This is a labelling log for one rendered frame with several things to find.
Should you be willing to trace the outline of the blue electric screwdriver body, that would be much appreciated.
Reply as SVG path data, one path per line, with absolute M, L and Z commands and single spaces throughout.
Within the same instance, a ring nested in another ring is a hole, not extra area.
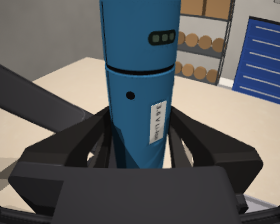
M 181 0 L 99 0 L 117 168 L 163 168 Z

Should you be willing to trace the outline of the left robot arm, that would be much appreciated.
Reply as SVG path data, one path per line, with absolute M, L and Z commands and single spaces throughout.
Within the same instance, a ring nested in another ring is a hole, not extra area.
M 2 65 L 0 108 L 54 133 L 94 115 Z

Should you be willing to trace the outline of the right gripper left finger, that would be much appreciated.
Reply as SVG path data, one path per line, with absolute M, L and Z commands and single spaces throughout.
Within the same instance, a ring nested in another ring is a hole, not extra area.
M 100 138 L 101 134 L 103 135 Z M 111 143 L 110 110 L 107 106 L 90 118 L 26 147 L 18 162 L 108 168 Z M 95 144 L 95 153 L 87 166 L 88 155 Z

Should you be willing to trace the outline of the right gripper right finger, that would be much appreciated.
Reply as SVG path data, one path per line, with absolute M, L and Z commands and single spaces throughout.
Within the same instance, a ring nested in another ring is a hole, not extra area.
M 221 166 L 235 195 L 244 194 L 263 167 L 254 147 L 192 119 L 174 106 L 170 111 L 168 142 L 172 168 Z M 193 156 L 193 165 L 182 142 Z

